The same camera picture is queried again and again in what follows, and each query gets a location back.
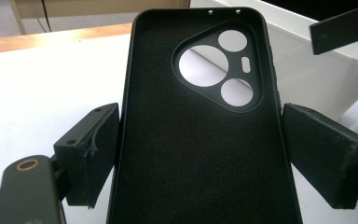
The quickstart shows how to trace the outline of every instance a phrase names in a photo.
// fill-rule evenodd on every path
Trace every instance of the screw hole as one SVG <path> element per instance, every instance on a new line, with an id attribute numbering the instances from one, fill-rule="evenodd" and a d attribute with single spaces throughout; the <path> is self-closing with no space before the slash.
<path id="1" fill-rule="evenodd" d="M 16 169 L 18 171 L 29 171 L 29 170 L 34 169 L 38 163 L 39 163 L 39 160 L 35 160 L 35 159 L 22 161 L 17 165 Z"/>
<path id="2" fill-rule="evenodd" d="M 76 140 L 75 139 L 71 139 L 71 140 L 68 140 L 66 142 L 66 145 L 73 145 L 74 143 L 76 143 Z"/>

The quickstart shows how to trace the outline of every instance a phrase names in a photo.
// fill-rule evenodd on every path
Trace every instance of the cable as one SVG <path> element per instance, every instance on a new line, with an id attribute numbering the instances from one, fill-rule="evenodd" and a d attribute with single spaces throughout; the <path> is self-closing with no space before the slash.
<path id="1" fill-rule="evenodd" d="M 34 11 L 34 16 L 35 16 L 36 19 L 37 19 L 37 22 L 39 23 L 39 25 L 40 25 L 40 27 L 42 28 L 43 32 L 47 33 L 45 27 L 43 27 L 42 22 L 40 22 L 39 17 L 37 16 L 36 10 L 35 10 L 35 8 L 34 8 L 34 0 L 30 0 L 30 2 L 31 2 L 32 10 Z"/>
<path id="2" fill-rule="evenodd" d="M 46 22 L 48 23 L 48 29 L 49 29 L 50 32 L 51 32 L 50 22 L 48 21 L 48 11 L 46 10 L 45 0 L 42 0 L 42 5 L 43 5 L 43 11 L 45 12 Z"/>

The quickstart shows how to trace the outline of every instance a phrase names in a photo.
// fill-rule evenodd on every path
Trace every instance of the wooden table edge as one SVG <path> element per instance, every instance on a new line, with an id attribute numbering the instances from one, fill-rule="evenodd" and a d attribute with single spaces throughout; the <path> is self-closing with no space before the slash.
<path id="1" fill-rule="evenodd" d="M 112 35 L 126 35 L 131 33 L 131 27 L 131 23 L 125 23 L 37 35 L 0 37 L 0 52 L 56 45 Z"/>

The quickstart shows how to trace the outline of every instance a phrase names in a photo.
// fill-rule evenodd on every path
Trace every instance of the black phone case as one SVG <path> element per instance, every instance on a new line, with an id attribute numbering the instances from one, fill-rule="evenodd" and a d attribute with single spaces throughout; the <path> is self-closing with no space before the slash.
<path id="1" fill-rule="evenodd" d="M 246 48 L 222 48 L 227 30 L 244 34 Z M 178 67 L 196 45 L 227 57 L 227 75 L 211 87 L 187 82 Z M 251 72 L 243 73 L 242 57 Z M 247 105 L 222 98 L 232 78 L 252 86 Z M 140 14 L 125 85 L 108 223 L 302 222 L 261 14 L 246 7 Z"/>

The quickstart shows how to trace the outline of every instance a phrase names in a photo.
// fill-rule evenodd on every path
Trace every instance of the black plastic bracket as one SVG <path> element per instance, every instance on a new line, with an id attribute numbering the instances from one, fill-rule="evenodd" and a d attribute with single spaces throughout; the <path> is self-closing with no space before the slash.
<path id="1" fill-rule="evenodd" d="M 69 205 L 94 207 L 115 162 L 117 104 L 98 107 L 54 144 L 58 165 L 67 170 Z"/>
<path id="2" fill-rule="evenodd" d="M 4 171 L 0 224 L 7 223 L 65 223 L 48 157 L 24 158 Z"/>
<path id="3" fill-rule="evenodd" d="M 358 199 L 358 134 L 300 105 L 285 105 L 283 130 L 290 160 L 333 207 Z"/>
<path id="4" fill-rule="evenodd" d="M 358 41 L 358 8 L 312 24 L 310 36 L 316 55 Z"/>

